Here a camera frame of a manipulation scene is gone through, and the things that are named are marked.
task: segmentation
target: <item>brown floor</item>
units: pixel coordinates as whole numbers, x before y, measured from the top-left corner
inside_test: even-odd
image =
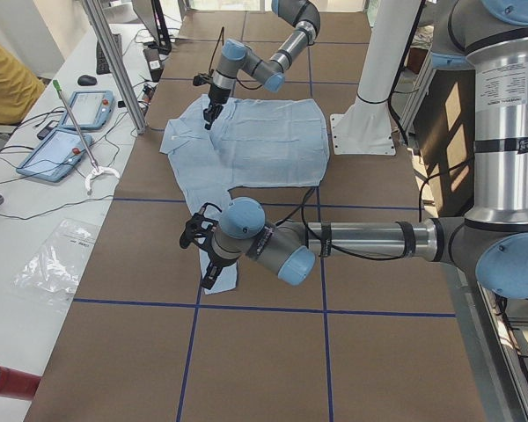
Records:
[[[187,18],[190,40],[172,52],[26,421],[485,420],[438,265],[328,258],[289,287],[243,258],[237,289],[202,295],[197,252],[178,246],[189,213],[158,148],[167,120],[207,92],[190,79],[207,71],[221,25],[266,53],[290,33],[270,13]],[[234,95],[313,97],[327,118],[344,113],[369,37],[362,13],[325,13],[278,94]],[[304,192],[232,195],[260,200],[274,221]],[[404,148],[331,155],[306,216],[413,221],[416,195]]]

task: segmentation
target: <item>computer mouse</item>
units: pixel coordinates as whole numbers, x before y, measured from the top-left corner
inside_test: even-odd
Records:
[[[77,84],[80,86],[92,86],[98,83],[98,79],[90,75],[82,75],[78,78]]]

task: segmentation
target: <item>white table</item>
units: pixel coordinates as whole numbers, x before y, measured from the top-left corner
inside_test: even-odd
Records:
[[[142,76],[150,78],[147,63],[143,58],[143,47],[141,44],[133,42],[141,28],[143,28],[142,25],[112,25],[114,33],[121,33],[123,51],[128,47],[123,61],[132,84],[142,82]],[[143,34],[141,33],[137,38],[140,40]],[[89,88],[112,90],[115,100],[121,100],[121,95],[111,74],[96,76],[95,51],[96,35],[90,28],[69,59],[63,64],[56,75],[56,79],[61,84],[66,96],[75,90]],[[96,76],[98,84],[92,87],[78,86],[77,78],[83,74]],[[142,85],[140,84],[136,87],[136,93],[139,93],[141,89]],[[61,101],[52,84],[50,84],[27,117],[46,113],[61,105]],[[118,114],[123,111],[125,111],[124,108],[115,107],[114,113],[104,130],[93,134],[94,139],[100,138],[114,124]],[[38,130],[33,128],[32,124],[21,128],[8,141],[7,145],[34,147],[39,143],[35,136]],[[135,141],[135,134],[133,123],[126,115],[121,124],[109,135],[110,141],[116,143],[121,149],[114,164],[112,164],[112,167],[119,172],[123,172],[125,168]],[[106,141],[101,141],[92,147],[92,151],[99,165],[108,165],[114,157],[116,148]],[[19,164],[26,153],[2,154],[1,156],[14,164]],[[92,166],[87,156],[83,157],[77,168],[84,175],[90,172]],[[0,182],[19,176],[12,167],[0,160]],[[4,196],[4,204],[0,206],[0,214],[28,216],[59,207],[68,202],[101,198],[113,194],[117,182],[118,180],[113,176],[102,176],[94,179],[92,195],[89,197],[84,189],[83,177],[75,171],[72,171],[58,184],[35,181],[35,179],[18,180],[0,185],[0,193]],[[62,327],[65,314],[46,304],[28,301],[23,296],[17,295],[16,288],[13,286],[14,277],[62,220],[71,218],[101,226],[110,202],[110,200],[102,200],[67,207],[29,221],[0,217],[0,365],[37,375],[43,373]],[[0,422],[23,420],[29,404],[25,401],[0,397]]]

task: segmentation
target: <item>blue joint cap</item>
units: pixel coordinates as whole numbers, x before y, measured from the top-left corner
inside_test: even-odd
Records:
[[[443,55],[440,53],[431,53],[432,66],[440,70],[469,70],[473,66],[463,55]]]
[[[511,25],[528,26],[528,0],[481,0],[497,19]]]
[[[481,255],[475,277],[483,287],[502,297],[528,298],[528,233],[491,245]]]
[[[264,88],[268,91],[278,92],[282,88],[283,83],[285,82],[285,75],[283,73],[274,73],[268,80],[264,83]]]
[[[252,198],[235,198],[221,214],[219,227],[234,239],[256,236],[264,227],[266,216],[262,206]]]
[[[227,39],[221,54],[232,62],[243,60],[246,56],[246,46],[237,40]]]
[[[278,277],[291,286],[298,286],[307,278],[314,265],[315,255],[306,247],[300,246],[283,263]]]

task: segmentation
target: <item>crumpled cloth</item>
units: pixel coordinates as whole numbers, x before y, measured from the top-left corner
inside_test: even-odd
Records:
[[[202,95],[178,118],[168,121],[160,152],[193,214],[205,202],[224,209],[238,187],[318,186],[329,158],[326,122],[312,99],[229,98],[210,130],[204,128]],[[219,214],[209,207],[208,218]],[[209,263],[201,251],[202,272]],[[235,266],[224,268],[206,293],[235,288]]]

